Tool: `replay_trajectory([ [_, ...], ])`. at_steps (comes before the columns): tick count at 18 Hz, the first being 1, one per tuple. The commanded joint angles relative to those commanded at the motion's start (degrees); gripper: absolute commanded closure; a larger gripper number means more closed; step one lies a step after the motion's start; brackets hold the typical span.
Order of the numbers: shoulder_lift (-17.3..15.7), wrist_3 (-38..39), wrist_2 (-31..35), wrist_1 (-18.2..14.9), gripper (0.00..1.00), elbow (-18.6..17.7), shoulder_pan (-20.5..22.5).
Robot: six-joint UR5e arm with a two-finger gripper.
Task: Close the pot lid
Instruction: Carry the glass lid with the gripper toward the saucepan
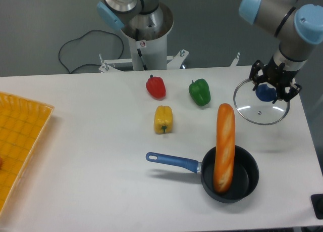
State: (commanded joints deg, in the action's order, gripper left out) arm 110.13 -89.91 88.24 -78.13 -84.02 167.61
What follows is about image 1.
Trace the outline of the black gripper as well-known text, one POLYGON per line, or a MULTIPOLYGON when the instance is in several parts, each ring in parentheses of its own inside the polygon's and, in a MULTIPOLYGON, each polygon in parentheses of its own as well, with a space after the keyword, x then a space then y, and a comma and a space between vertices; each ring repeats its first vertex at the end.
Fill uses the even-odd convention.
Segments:
POLYGON ((292 83, 292 80, 296 76, 295 71, 287 71, 274 62, 272 57, 267 65, 262 61, 257 60, 251 67, 249 79, 253 82, 254 87, 252 90, 256 90, 261 83, 268 82, 276 88, 276 97, 272 101, 285 101, 289 102, 295 96, 297 96, 302 86, 297 83, 292 83))

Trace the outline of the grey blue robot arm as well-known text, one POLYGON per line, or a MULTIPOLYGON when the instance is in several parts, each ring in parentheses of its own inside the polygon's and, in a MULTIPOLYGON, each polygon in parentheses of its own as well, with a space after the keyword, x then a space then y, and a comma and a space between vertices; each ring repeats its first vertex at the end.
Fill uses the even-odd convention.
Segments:
MULTIPOLYGON (((322 7, 298 0, 242 0, 239 15, 280 40, 268 64, 256 61, 250 70, 257 97, 264 102, 288 102, 301 91, 293 78, 313 49, 322 42, 322 7)), ((159 0, 102 0, 97 12, 112 29, 129 38, 134 70, 161 70, 167 66, 165 38, 173 26, 173 15, 159 0)))

